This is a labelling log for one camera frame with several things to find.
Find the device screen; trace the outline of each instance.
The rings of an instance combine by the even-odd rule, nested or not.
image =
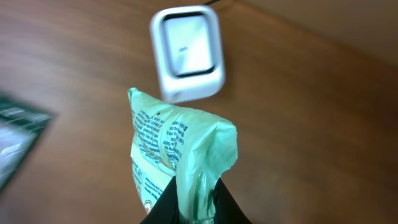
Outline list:
[[[214,66],[208,22],[204,16],[164,21],[170,65],[176,76],[200,73]]]

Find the plastic bag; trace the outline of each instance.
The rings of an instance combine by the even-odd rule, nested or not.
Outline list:
[[[212,223],[212,191],[238,158],[236,128],[204,111],[169,105],[131,88],[133,178],[149,213],[176,176],[180,219]]]

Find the wooden surface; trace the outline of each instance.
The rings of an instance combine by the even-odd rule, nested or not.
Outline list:
[[[164,0],[3,0],[0,89],[58,114],[0,196],[0,223],[139,223],[127,89],[159,89]],[[398,222],[398,70],[235,2],[226,85],[182,104],[230,119],[223,180],[253,223]]]
[[[398,66],[396,0],[240,0]]]

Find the brown background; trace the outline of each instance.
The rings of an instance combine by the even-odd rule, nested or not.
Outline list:
[[[242,0],[398,65],[396,0]]]
[[[159,97],[164,0],[3,0],[0,89],[58,114],[0,196],[0,223],[139,223],[128,88]],[[398,69],[235,2],[226,84],[181,104],[230,119],[223,180],[254,223],[397,223]]]

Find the white square device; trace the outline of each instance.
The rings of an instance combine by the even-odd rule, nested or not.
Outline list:
[[[169,103],[217,93],[224,83],[220,28],[208,6],[158,12],[150,33],[162,98]]]

